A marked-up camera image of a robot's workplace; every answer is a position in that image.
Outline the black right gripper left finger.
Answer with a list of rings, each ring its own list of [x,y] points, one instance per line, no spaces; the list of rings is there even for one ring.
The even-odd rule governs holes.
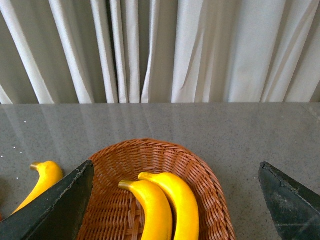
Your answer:
[[[75,240],[89,204],[95,175],[91,160],[0,223],[2,240]]]

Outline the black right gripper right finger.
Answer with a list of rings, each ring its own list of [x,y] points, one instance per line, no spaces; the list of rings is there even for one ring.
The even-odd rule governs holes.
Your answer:
[[[260,164],[258,178],[281,239],[318,240],[320,196],[266,161]]]

